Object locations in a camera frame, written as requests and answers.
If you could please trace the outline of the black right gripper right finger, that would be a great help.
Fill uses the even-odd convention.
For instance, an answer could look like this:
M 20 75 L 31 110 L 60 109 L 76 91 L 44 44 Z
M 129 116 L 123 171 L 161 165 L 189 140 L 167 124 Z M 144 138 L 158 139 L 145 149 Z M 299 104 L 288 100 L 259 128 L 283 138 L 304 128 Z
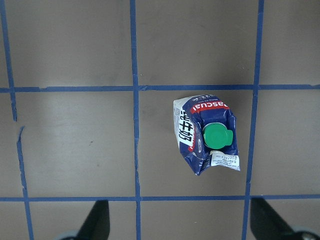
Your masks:
M 250 201 L 250 229 L 256 240 L 291 240 L 295 232 L 262 197 Z

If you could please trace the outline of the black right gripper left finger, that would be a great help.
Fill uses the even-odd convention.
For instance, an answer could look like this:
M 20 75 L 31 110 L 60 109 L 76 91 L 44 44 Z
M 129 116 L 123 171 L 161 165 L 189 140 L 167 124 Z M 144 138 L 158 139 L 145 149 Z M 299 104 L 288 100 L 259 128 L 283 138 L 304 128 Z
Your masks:
M 77 240 L 107 240 L 110 235 L 110 211 L 107 200 L 94 203 L 76 235 Z

